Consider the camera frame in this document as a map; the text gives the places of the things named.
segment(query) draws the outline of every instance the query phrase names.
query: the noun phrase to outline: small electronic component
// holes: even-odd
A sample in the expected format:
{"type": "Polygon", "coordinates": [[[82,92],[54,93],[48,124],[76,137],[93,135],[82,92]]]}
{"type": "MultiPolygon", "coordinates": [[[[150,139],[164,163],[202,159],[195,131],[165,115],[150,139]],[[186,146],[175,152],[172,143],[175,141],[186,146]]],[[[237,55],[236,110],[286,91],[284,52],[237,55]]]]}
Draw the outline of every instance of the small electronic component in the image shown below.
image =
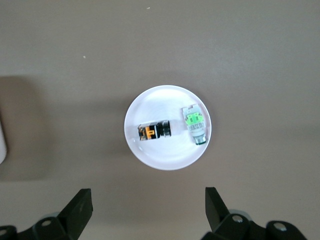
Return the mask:
{"type": "Polygon", "coordinates": [[[196,145],[206,143],[206,123],[198,104],[183,108],[183,117],[196,145]]]}
{"type": "Polygon", "coordinates": [[[140,124],[138,126],[140,141],[158,139],[160,136],[171,137],[170,122],[168,120],[140,124]]]}

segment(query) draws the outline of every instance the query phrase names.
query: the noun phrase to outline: gray floor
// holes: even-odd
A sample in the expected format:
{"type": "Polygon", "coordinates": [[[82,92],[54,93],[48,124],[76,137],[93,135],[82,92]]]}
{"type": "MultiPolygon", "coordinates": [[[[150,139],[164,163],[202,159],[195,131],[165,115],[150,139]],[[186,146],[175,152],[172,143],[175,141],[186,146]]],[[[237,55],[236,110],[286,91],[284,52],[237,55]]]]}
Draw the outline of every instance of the gray floor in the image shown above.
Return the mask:
{"type": "Polygon", "coordinates": [[[320,236],[320,2],[0,2],[0,226],[20,231],[91,188],[81,240],[198,240],[205,187],[261,226],[320,236]],[[206,104],[210,145],[191,166],[152,169],[123,132],[158,85],[206,104]]]}

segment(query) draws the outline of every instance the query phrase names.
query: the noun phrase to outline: green label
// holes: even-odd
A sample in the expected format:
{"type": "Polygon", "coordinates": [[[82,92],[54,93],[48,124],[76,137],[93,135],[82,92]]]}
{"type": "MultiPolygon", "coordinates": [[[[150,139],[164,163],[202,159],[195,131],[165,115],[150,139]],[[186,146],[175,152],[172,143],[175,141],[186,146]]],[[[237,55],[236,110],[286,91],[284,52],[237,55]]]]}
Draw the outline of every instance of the green label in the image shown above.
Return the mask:
{"type": "Polygon", "coordinates": [[[185,123],[187,125],[193,125],[193,124],[198,124],[204,121],[204,117],[202,116],[201,113],[195,112],[190,115],[187,115],[185,118],[185,123]]]}

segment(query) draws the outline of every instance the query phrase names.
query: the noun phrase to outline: white plate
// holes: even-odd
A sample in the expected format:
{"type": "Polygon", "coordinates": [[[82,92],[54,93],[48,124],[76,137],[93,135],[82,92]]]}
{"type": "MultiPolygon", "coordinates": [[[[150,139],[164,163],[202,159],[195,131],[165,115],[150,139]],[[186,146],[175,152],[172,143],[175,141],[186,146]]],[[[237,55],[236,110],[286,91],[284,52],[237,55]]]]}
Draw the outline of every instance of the white plate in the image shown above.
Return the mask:
{"type": "Polygon", "coordinates": [[[194,163],[205,152],[211,138],[211,120],[204,103],[179,86],[162,85],[141,93],[130,105],[124,119],[124,135],[133,154],[159,170],[177,170],[194,163]],[[206,143],[196,145],[183,116],[183,108],[198,104],[205,121],[206,143]],[[170,121],[171,137],[140,141],[138,126],[170,121]]]}
{"type": "Polygon", "coordinates": [[[5,138],[1,129],[1,122],[0,122],[0,163],[3,162],[3,160],[6,157],[6,154],[7,154],[7,148],[6,148],[5,138]]]}

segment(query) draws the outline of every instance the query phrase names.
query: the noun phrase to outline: silver bolt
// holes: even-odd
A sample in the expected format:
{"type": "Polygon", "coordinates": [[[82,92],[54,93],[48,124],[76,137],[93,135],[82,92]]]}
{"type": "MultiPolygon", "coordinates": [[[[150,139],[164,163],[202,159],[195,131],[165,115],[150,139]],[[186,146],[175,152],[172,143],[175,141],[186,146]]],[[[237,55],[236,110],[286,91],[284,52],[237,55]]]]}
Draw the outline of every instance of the silver bolt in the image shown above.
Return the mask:
{"type": "Polygon", "coordinates": [[[279,231],[285,232],[287,231],[287,228],[285,225],[283,225],[281,222],[276,222],[275,224],[273,224],[273,226],[278,229],[279,231]]]}
{"type": "Polygon", "coordinates": [[[46,226],[49,226],[50,224],[51,224],[51,220],[46,220],[43,223],[41,223],[41,226],[46,227],[46,226]]]}
{"type": "Polygon", "coordinates": [[[0,230],[0,236],[5,235],[6,233],[7,233],[7,230],[5,230],[5,229],[0,230]]]}
{"type": "Polygon", "coordinates": [[[240,217],[239,215],[233,215],[232,216],[233,221],[237,222],[237,223],[242,223],[244,220],[242,219],[242,217],[240,217]]]}

